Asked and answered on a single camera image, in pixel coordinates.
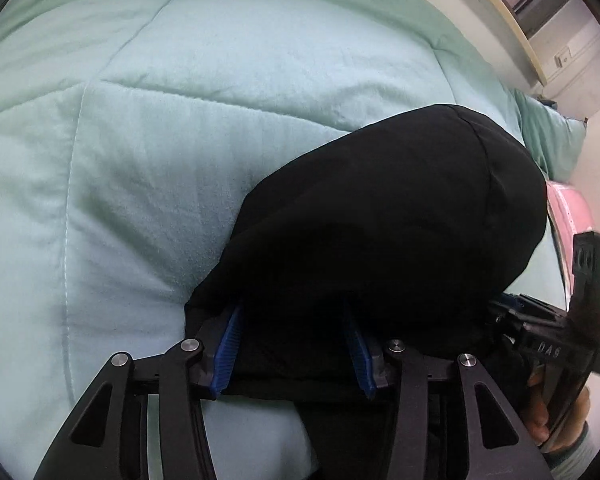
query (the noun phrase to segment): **bed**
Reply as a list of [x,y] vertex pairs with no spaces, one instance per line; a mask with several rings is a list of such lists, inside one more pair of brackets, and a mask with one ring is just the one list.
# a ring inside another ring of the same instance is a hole
[[[165,351],[263,177],[366,124],[477,110],[566,180],[585,127],[426,0],[10,0],[0,13],[0,461],[32,478],[103,362]],[[511,285],[564,307],[550,224]],[[155,405],[152,478],[160,478]],[[205,405],[221,480],[302,479],[286,402]]]

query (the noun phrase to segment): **screw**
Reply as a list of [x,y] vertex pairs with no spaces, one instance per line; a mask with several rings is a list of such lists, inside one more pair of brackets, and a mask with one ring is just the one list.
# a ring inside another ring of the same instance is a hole
[[467,368],[475,366],[475,364],[478,362],[478,359],[476,359],[471,354],[460,354],[458,356],[458,360],[460,361],[460,364],[462,366],[466,366]]
[[115,354],[111,358],[111,364],[114,366],[124,366],[129,361],[129,356],[126,354]]
[[200,348],[200,341],[197,339],[185,339],[182,343],[180,343],[180,348],[182,348],[185,352],[195,352],[198,348]]
[[399,354],[400,352],[404,352],[406,346],[400,339],[389,339],[386,344],[386,347],[391,351]]

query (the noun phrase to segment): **blue gripper pad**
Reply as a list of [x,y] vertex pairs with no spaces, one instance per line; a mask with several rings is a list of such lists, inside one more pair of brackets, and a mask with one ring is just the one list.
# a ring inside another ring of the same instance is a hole
[[209,385],[209,391],[214,398],[217,398],[229,384],[231,373],[234,370],[235,358],[238,355],[241,336],[242,306],[239,305],[234,308],[226,324],[226,330],[214,356],[214,378]]
[[362,332],[360,332],[360,328],[348,308],[344,309],[343,326],[358,386],[364,391],[368,399],[373,399],[376,395],[377,387],[374,381],[371,355],[366,347]]

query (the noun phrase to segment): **human hand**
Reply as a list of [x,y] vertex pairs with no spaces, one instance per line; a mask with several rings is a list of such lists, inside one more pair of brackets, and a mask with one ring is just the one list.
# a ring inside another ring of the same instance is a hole
[[[549,422],[549,412],[547,411],[544,400],[542,400],[543,380],[543,370],[539,370],[531,375],[527,382],[527,386],[529,386],[531,390],[529,402],[520,413],[520,417],[525,424],[526,430],[538,446],[549,438],[549,428],[546,426]],[[584,423],[587,420],[590,408],[591,401],[589,399],[589,389],[585,386],[580,392],[578,399],[576,399],[573,404],[571,412],[567,415],[567,420],[549,452],[560,451],[575,444],[582,434]]]

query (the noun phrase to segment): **black cloth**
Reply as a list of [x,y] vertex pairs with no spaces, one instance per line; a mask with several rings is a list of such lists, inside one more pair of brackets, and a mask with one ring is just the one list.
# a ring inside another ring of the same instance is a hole
[[455,326],[525,269],[545,221],[541,172],[489,118],[453,105],[400,114],[247,195],[186,304],[187,335],[232,301],[289,319],[327,315],[339,296],[378,322]]
[[453,105],[407,112],[300,156],[247,195],[186,304],[186,335],[241,301],[226,392],[294,400],[316,478],[377,478],[393,408],[364,403],[338,325],[343,302],[381,340],[477,355],[516,406],[528,367],[508,340],[488,337],[482,314],[525,269],[545,222],[544,178],[497,124]]

